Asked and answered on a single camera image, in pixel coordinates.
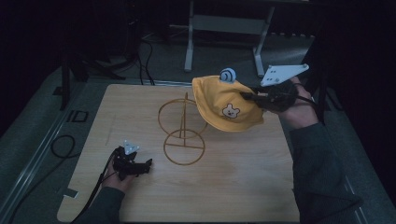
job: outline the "dark background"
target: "dark background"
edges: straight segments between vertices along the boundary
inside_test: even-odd
[[[213,1],[203,1],[197,9],[207,14],[243,16],[239,15],[243,10],[233,10],[233,2],[228,2],[229,10],[218,8]],[[335,89],[395,203],[396,184],[392,178],[396,170],[396,122],[392,109],[396,107],[396,3],[314,2],[314,6],[279,4],[271,32],[316,37],[304,59],[311,66],[308,89],[314,91],[323,80]],[[322,3],[335,4],[328,7]],[[129,45],[129,53],[133,54],[139,46],[142,26],[156,30],[166,41],[169,24],[187,24],[188,7],[189,2],[182,0],[151,0],[145,4],[112,1],[111,5],[106,1],[2,1],[0,134],[21,113],[46,76],[61,65],[62,52],[83,52],[94,60],[106,61],[109,54],[122,54]],[[262,17],[258,7],[243,7],[250,7],[250,17]],[[126,26],[126,21],[134,24]],[[125,29],[134,36],[129,43],[125,43]]]

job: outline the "wooden table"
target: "wooden table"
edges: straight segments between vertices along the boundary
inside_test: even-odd
[[[163,143],[168,134],[157,120],[159,109],[171,100],[183,99],[186,92],[193,99],[191,87],[108,86],[69,183],[78,196],[64,197],[58,219],[76,217],[109,155],[127,139],[140,146],[135,161],[153,159],[153,165],[149,174],[133,181],[122,202],[122,221],[298,221],[292,160],[277,115],[265,113],[264,124],[242,133],[225,133],[209,125],[201,134],[204,156],[192,165],[177,165],[165,157]],[[173,124],[180,124],[181,105],[168,105],[161,113],[169,131],[176,129]],[[190,107],[186,125],[199,129],[202,118]],[[189,152],[195,153],[187,148],[173,156],[190,160],[194,155],[189,158]]]

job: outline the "black cable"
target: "black cable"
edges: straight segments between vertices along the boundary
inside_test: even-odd
[[[54,144],[55,144],[59,139],[65,138],[65,137],[70,138],[70,139],[72,140],[72,146],[70,147],[69,151],[67,152],[67,154],[66,154],[65,156],[61,156],[61,155],[55,153],[55,150],[54,150],[54,147],[53,147],[53,146],[54,146]],[[56,157],[61,158],[62,160],[61,160],[60,162],[58,162],[58,164],[56,164],[54,167],[52,167],[52,169],[51,169],[46,175],[44,175],[43,177],[41,177],[41,179],[39,179],[39,180],[37,181],[37,183],[36,183],[35,185],[33,185],[32,188],[26,192],[26,194],[21,198],[21,200],[18,202],[17,206],[15,207],[14,211],[12,212],[11,218],[9,219],[9,222],[8,222],[8,223],[12,223],[12,222],[14,221],[14,218],[15,218],[15,216],[16,216],[16,214],[17,214],[19,208],[20,208],[21,205],[23,204],[23,202],[30,196],[30,194],[31,194],[31,193],[32,193],[32,192],[33,192],[33,191],[34,191],[34,190],[35,190],[35,189],[36,189],[36,188],[37,188],[37,187],[49,176],[49,175],[51,175],[56,169],[58,169],[58,168],[62,165],[62,163],[64,163],[65,160],[70,159],[70,158],[75,158],[75,157],[79,156],[80,153],[77,153],[77,154],[75,154],[75,155],[70,156],[70,154],[72,153],[72,151],[73,151],[74,148],[75,148],[75,145],[76,145],[76,140],[74,139],[74,137],[73,137],[72,135],[69,135],[69,134],[57,136],[56,138],[54,138],[54,139],[52,140],[52,143],[51,143],[51,145],[50,145],[51,151],[52,151],[52,153],[54,153],[54,155],[55,155]]]
[[[108,158],[107,162],[106,162],[106,166],[103,170],[103,172],[99,175],[98,181],[96,182],[96,186],[93,189],[90,198],[88,199],[87,203],[85,204],[85,206],[82,208],[82,210],[79,212],[79,214],[76,216],[76,218],[71,222],[71,224],[73,224],[82,214],[85,213],[85,211],[88,210],[88,208],[90,207],[94,197],[96,196],[97,191],[99,190],[100,185],[102,184],[103,181],[105,181],[107,178],[109,178],[109,176],[107,176],[106,178],[104,178],[105,174],[106,174],[106,170],[108,165],[110,164],[111,160],[113,159],[114,153],[116,150],[113,151],[113,153],[111,153],[110,157]]]
[[[151,75],[149,74],[149,59],[151,58],[151,54],[152,54],[152,45],[146,40],[142,40],[142,42],[147,44],[149,46],[149,48],[150,48],[150,51],[149,51],[149,54],[148,54],[148,58],[146,59],[145,70],[146,70],[146,73],[148,75],[148,79],[149,79],[151,85],[155,86],[154,79],[152,79]]]
[[[149,59],[151,58],[151,54],[152,54],[152,46],[151,46],[151,44],[148,41],[142,40],[142,42],[145,43],[145,44],[148,44],[150,46],[150,52],[148,54],[148,58],[146,59],[146,64],[145,65],[143,65],[140,55],[137,54],[137,60],[139,61],[140,84],[144,85],[144,82],[143,82],[143,71],[145,71],[146,75],[148,76],[148,80],[149,80],[150,84],[152,86],[155,86],[154,79],[151,77],[151,75],[149,73]]]
[[[298,96],[296,96],[296,98],[310,103],[313,107],[317,107],[318,106],[317,103],[315,103],[313,100],[307,99],[307,98],[305,98],[303,96],[298,95]]]

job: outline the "wire hat stand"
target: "wire hat stand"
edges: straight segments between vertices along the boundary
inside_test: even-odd
[[[164,110],[172,105],[181,105],[181,115],[180,120],[177,121],[179,123],[177,128],[169,131],[169,128],[165,128],[164,125]],[[192,116],[188,118],[187,107],[189,105],[196,108],[195,101],[189,99],[186,93],[183,99],[171,100],[162,105],[158,112],[158,123],[163,131],[167,133],[163,142],[163,153],[170,162],[177,165],[192,165],[198,162],[205,153],[205,140],[201,134],[206,129],[207,122],[204,123],[202,128],[198,128],[197,131],[188,128],[187,121],[189,123],[192,121],[189,119]],[[172,152],[175,148],[182,150],[178,153]]]

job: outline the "bear face patch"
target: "bear face patch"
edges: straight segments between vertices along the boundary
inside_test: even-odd
[[[227,104],[227,107],[223,108],[222,113],[229,119],[236,119],[240,111],[238,108],[233,108],[232,104]]]

